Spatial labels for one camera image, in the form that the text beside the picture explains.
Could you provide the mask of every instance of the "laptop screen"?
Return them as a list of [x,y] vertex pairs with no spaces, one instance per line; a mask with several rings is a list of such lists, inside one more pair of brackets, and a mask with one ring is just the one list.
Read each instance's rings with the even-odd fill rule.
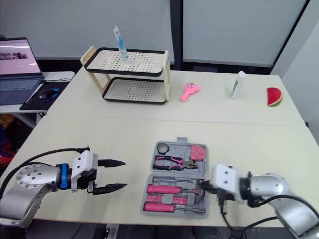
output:
[[40,72],[27,39],[0,41],[0,75]]

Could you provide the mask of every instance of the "white perforated shelf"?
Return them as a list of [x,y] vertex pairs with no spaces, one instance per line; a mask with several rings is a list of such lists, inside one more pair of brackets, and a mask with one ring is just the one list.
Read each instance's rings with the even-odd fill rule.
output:
[[159,74],[162,72],[164,54],[128,51],[133,64],[124,64],[119,51],[100,50],[86,67],[90,70],[123,71],[129,73]]
[[116,79],[103,95],[106,100],[164,103],[164,82]]

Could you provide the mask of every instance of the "pink hair dryer toy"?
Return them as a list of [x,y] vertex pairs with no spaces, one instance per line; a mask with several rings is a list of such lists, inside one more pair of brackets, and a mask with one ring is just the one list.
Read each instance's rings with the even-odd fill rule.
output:
[[194,94],[195,92],[199,91],[200,87],[194,83],[187,83],[184,89],[184,94],[179,97],[179,99],[183,102],[187,101],[188,96]]

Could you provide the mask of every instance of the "laptop keyboard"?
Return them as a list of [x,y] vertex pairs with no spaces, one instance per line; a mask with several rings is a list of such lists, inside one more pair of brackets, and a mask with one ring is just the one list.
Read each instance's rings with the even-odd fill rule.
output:
[[0,81],[0,91],[31,90],[39,79]]

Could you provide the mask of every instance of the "white tube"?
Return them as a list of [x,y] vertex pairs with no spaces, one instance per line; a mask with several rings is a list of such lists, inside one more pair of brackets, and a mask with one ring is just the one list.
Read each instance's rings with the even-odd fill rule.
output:
[[118,45],[122,60],[123,60],[123,62],[128,64],[129,63],[129,61],[128,61],[129,60],[128,52],[126,51],[122,36],[120,34],[120,30],[119,30],[117,25],[114,27],[113,31],[114,31],[116,43]]
[[245,81],[245,78],[246,78],[245,72],[243,72],[243,71],[238,72],[238,76],[237,76],[237,79],[235,81],[233,90],[230,93],[230,98],[232,100],[238,99],[238,96],[240,94],[240,91],[241,91],[241,88],[242,88],[243,83]]

